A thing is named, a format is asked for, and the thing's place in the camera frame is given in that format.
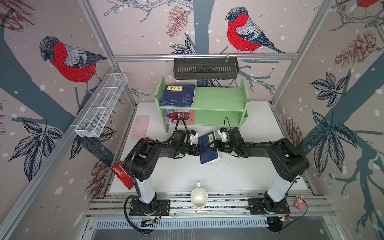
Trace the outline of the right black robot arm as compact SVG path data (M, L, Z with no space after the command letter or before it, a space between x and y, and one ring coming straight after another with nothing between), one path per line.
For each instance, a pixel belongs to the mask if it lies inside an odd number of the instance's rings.
M278 141L254 143L245 142L238 129L227 131L227 140L214 140L206 146L223 153L234 153L239 158L268 158L277 175L264 196L264 203L282 203L295 180L310 166L302 152L287 138Z

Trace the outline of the pink red illustrated book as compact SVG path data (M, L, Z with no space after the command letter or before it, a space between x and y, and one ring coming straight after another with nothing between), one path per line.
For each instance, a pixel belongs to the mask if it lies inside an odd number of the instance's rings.
M179 119L184 119L186 125L195 124L195 110L167 109L165 114L165 125L175 125Z

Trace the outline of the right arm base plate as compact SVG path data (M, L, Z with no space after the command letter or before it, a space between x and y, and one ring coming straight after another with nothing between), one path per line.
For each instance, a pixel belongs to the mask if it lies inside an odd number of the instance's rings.
M291 211L287 199L280 202L274 202L270 199L248 199L247 210L251 215L290 215Z

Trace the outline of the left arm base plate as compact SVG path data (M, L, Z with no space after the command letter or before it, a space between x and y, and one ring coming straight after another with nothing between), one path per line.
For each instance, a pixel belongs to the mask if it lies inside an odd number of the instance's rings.
M168 216L170 214L170 200L153 200L149 204L145 204L139 200L132 200L128 205L130 217L151 217L151 216Z

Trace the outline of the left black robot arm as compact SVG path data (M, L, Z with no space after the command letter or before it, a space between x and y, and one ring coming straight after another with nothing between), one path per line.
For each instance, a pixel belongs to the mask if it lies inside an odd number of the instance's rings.
M190 143L190 133L176 130L169 140L160 142L140 139L123 161L123 169L131 177L138 194L138 201L149 207L155 204L157 194L153 189L150 177L155 170L159 158L176 159L200 156L206 151L197 144Z

